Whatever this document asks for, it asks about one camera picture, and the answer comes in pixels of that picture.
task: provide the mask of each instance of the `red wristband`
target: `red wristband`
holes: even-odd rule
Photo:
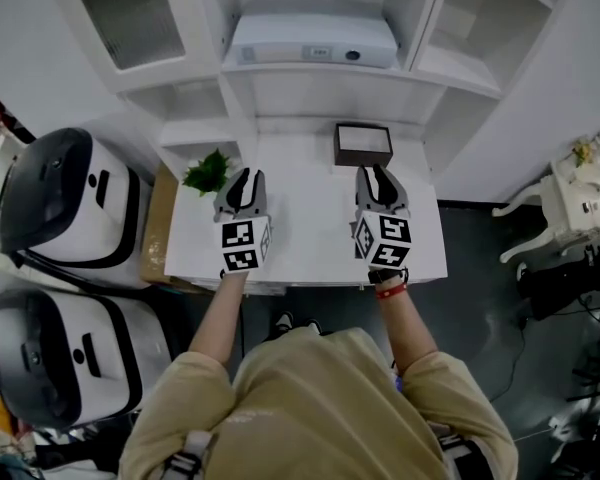
[[[387,299],[389,297],[393,297],[394,295],[397,295],[398,293],[402,293],[402,292],[406,292],[406,291],[407,291],[407,283],[400,283],[398,286],[394,286],[393,288],[389,288],[388,290],[382,290],[382,291],[376,292],[376,298],[378,300]]]

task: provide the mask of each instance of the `white projector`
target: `white projector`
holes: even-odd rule
[[[236,27],[238,64],[337,62],[389,68],[398,47],[380,10],[346,0],[258,0]]]

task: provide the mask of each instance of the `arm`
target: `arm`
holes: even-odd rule
[[[238,311],[248,273],[227,274],[202,319],[189,350],[226,364],[236,334]]]
[[[387,290],[401,282],[396,277],[376,289]],[[518,454],[511,435],[466,365],[438,352],[406,291],[379,302],[405,397],[425,420],[480,438],[495,458],[496,477],[515,479]]]
[[[192,430],[209,431],[231,412],[235,393],[221,363],[231,355],[246,273],[226,275],[196,331],[158,381],[120,459],[119,478],[147,478],[182,450]]]
[[[396,276],[376,285],[376,291],[388,290],[400,283],[402,280]],[[414,362],[436,352],[438,347],[406,291],[380,299],[379,303],[393,358],[402,375]]]

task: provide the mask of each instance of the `white table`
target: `white table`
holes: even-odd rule
[[[394,139],[393,147],[388,168],[403,184],[411,211],[411,282],[446,277],[440,214],[422,144]],[[281,286],[368,284],[364,262],[354,259],[349,228],[355,212],[356,168],[333,166],[333,138],[262,135],[257,159],[266,175],[273,241],[265,266],[252,272],[249,281]],[[248,196],[253,174],[245,187]],[[214,197],[200,197],[197,190],[180,185],[166,275],[206,286],[217,283],[222,262],[214,242]]]

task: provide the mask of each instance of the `beige shirt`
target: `beige shirt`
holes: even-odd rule
[[[243,361],[234,385],[213,359],[186,352],[165,372],[120,461],[120,477],[160,478],[191,430],[214,434],[206,480],[445,479],[427,421],[481,438],[498,479],[515,479],[515,445],[463,362],[436,352],[396,389],[371,337],[295,329]]]

